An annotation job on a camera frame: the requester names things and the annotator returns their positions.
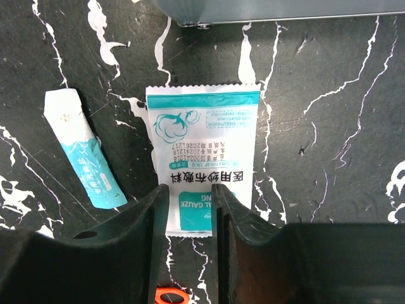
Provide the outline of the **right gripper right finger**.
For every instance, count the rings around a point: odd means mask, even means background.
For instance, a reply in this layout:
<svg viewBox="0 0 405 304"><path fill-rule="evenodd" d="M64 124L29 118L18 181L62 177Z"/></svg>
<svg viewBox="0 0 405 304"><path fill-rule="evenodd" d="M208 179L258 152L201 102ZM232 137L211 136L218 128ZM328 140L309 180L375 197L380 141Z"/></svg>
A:
<svg viewBox="0 0 405 304"><path fill-rule="evenodd" d="M276 228L211 188L220 303L403 303L404 226Z"/></svg>

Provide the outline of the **medical gauze packet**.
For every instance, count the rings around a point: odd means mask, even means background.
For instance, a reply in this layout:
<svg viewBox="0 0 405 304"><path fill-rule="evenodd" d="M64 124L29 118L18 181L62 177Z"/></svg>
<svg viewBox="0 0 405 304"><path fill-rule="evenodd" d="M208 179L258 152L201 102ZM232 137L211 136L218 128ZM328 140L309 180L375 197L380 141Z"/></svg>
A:
<svg viewBox="0 0 405 304"><path fill-rule="evenodd" d="M259 99L258 84L146 89L156 173L170 192L167 236L212 234L213 184L251 206Z"/></svg>

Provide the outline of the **teal ointment tube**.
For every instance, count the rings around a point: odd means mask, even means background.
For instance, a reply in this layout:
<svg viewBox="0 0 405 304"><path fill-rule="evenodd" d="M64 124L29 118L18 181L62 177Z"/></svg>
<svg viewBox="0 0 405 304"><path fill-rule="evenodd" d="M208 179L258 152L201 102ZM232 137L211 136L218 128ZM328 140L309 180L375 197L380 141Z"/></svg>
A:
<svg viewBox="0 0 405 304"><path fill-rule="evenodd" d="M115 181L90 128L77 90L47 91L44 116L92 205L105 210L126 205L126 196Z"/></svg>

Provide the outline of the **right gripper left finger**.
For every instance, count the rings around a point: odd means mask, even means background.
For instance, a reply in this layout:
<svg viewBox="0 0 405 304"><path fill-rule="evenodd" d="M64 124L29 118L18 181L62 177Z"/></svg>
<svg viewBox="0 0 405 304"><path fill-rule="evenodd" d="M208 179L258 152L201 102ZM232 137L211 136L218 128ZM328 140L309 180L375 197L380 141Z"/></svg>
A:
<svg viewBox="0 0 405 304"><path fill-rule="evenodd" d="M168 205L162 184L70 239L1 231L1 302L153 303Z"/></svg>

